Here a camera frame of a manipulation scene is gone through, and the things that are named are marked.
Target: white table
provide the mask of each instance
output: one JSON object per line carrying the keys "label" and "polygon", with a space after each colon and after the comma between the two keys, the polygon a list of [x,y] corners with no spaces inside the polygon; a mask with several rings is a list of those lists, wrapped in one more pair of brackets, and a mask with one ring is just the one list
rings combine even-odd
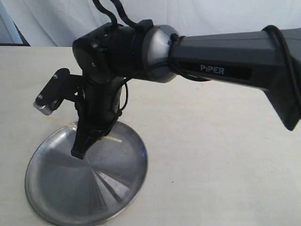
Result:
{"label": "white table", "polygon": [[[61,125],[32,103],[59,68],[80,73],[70,48],[0,48],[0,225],[49,225],[24,193],[27,164]],[[121,121],[143,138],[149,171],[108,226],[301,225],[301,126],[286,131],[256,89],[176,78],[129,83]],[[54,118],[77,119],[64,102]]]}

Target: round metal plate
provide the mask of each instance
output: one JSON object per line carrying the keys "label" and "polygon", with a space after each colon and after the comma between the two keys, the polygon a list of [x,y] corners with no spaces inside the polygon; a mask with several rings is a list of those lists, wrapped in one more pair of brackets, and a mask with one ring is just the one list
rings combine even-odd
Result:
{"label": "round metal plate", "polygon": [[120,213],[135,198],[147,172],[139,135],[117,122],[110,136],[87,152],[71,156],[76,131],[63,127],[48,137],[29,162],[25,191],[32,208],[59,226],[90,226]]}

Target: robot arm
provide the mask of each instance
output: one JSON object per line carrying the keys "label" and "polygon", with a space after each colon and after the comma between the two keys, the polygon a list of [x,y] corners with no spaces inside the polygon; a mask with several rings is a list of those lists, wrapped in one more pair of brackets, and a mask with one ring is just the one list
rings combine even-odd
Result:
{"label": "robot arm", "polygon": [[255,87],[265,92],[286,128],[296,126],[301,116],[301,83],[296,76],[301,74],[301,29],[283,31],[288,48],[283,40],[276,41],[270,27],[179,37],[171,26],[154,26],[151,20],[136,24],[124,10],[118,12],[130,26],[112,21],[75,40],[72,49],[83,75],[60,69],[34,104],[49,115],[64,99],[75,103],[79,121],[74,157],[83,159],[89,147],[110,132],[124,109],[119,106],[122,86],[130,79],[165,83],[179,74],[193,81]]}

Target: white backdrop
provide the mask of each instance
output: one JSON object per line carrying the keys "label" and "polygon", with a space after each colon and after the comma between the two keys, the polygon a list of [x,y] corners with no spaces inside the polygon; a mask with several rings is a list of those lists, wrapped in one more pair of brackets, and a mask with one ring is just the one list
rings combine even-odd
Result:
{"label": "white backdrop", "polygon": [[[1,0],[32,46],[71,46],[72,41],[108,22],[92,0]],[[103,5],[116,13],[109,0]],[[181,35],[258,31],[269,24],[301,27],[299,0],[122,0],[128,16],[153,19]]]}

